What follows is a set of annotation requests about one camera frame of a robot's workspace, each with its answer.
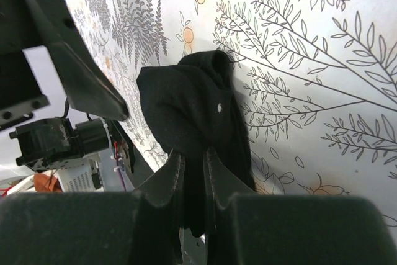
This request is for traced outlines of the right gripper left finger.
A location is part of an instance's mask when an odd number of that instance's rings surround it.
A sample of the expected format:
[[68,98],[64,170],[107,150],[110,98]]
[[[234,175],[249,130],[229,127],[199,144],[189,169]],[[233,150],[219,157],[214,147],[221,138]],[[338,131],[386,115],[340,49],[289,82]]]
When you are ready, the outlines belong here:
[[21,193],[1,200],[2,264],[180,264],[185,159],[131,192]]

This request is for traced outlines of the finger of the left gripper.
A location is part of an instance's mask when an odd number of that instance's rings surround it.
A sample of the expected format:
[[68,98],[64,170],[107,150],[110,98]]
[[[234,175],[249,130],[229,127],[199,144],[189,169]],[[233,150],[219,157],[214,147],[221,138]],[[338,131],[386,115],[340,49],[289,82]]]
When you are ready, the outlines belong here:
[[70,106],[80,112],[126,120],[127,103],[95,63],[65,0],[24,1]]

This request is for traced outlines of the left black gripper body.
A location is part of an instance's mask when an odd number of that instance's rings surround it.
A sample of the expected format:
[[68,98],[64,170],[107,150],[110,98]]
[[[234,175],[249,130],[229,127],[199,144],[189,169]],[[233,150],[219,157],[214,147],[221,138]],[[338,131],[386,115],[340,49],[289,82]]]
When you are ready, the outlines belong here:
[[1,128],[25,122],[49,105],[24,55],[42,45],[25,0],[1,0]]

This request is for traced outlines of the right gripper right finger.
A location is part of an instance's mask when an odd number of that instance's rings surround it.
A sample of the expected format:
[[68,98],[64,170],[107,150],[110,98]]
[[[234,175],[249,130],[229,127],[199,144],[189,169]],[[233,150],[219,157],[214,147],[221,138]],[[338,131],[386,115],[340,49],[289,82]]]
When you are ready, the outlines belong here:
[[378,209],[349,196],[260,195],[203,155],[208,264],[395,264]]

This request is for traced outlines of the black underwear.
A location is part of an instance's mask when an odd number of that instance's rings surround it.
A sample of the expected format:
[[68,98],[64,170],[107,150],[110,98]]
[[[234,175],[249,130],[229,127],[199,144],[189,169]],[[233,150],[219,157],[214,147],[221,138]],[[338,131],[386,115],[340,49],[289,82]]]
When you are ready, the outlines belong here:
[[220,50],[197,52],[176,65],[147,66],[137,86],[143,116],[166,153],[185,158],[184,228],[205,233],[203,154],[214,148],[221,162],[251,189],[248,132],[230,79],[231,61]]

